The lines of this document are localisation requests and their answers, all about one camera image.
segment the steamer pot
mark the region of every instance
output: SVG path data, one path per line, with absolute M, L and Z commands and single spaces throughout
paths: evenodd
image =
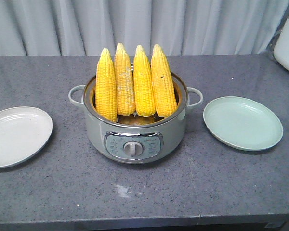
M 199 90 L 186 87 L 176 74 L 171 75 L 177 110 L 167 118 L 146 125 L 120 124 L 100 116 L 94 107 L 95 77 L 69 91 L 70 102 L 84 111 L 90 142 L 101 154 L 123 163 L 143 164 L 165 157 L 179 145 L 185 133 L 186 114 L 202 104 L 203 96 Z M 81 102 L 72 99 L 78 90 L 83 91 Z M 190 104 L 189 93 L 197 94 L 200 100 Z

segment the control panel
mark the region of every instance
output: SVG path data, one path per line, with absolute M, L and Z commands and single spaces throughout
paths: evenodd
M 120 159 L 147 159 L 156 156 L 162 145 L 163 137 L 159 132 L 131 134 L 109 131 L 105 135 L 106 150 Z

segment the white plate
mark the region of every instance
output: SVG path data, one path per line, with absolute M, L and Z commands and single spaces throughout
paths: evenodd
M 212 100 L 203 111 L 203 119 L 218 140 L 240 150 L 268 149 L 283 136 L 283 126 L 270 109 L 242 97 Z
M 0 168 L 14 166 L 36 154 L 53 130 L 51 117 L 35 107 L 0 111 Z

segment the light green plate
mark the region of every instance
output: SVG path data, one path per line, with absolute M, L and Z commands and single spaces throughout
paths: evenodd
M 268 149 L 283 136 L 283 126 L 270 109 L 242 97 L 212 100 L 203 111 L 203 119 L 218 140 L 240 150 Z

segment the pot handle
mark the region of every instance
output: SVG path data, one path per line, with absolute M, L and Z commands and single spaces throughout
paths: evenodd
M 74 106 L 76 106 L 76 107 L 83 107 L 83 105 L 84 105 L 84 104 L 83 104 L 83 99 L 82 99 L 82 97 L 81 97 L 81 102 L 78 102 L 78 101 L 72 99 L 72 95 L 73 95 L 76 91 L 84 90 L 84 89 L 85 89 L 85 86 L 86 86 L 86 85 L 78 85 L 78 86 L 75 86 L 75 87 L 73 87 L 73 88 L 69 91 L 69 93 L 68 93 L 68 99 L 69 99 L 69 101 L 70 101 Z
M 196 88 L 191 88 L 191 87 L 187 87 L 187 91 L 188 93 L 195 93 L 200 97 L 200 100 L 197 103 L 194 104 L 189 104 L 189 97 L 188 97 L 188 103 L 186 106 L 186 112 L 189 113 L 191 110 L 195 109 L 196 107 L 199 107 L 202 104 L 203 101 L 203 96 L 201 91 L 199 91 Z

